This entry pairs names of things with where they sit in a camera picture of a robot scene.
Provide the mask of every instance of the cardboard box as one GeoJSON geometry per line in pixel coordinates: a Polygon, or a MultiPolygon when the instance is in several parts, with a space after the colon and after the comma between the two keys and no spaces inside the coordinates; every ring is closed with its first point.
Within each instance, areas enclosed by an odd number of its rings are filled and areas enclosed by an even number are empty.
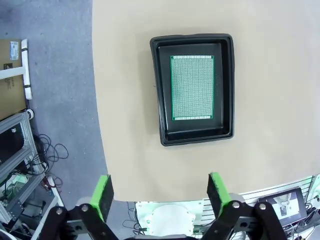
{"type": "MultiPolygon", "coordinates": [[[[0,71],[22,66],[21,40],[0,39],[0,71]]],[[[0,120],[26,108],[23,76],[0,79],[0,120]]]]}

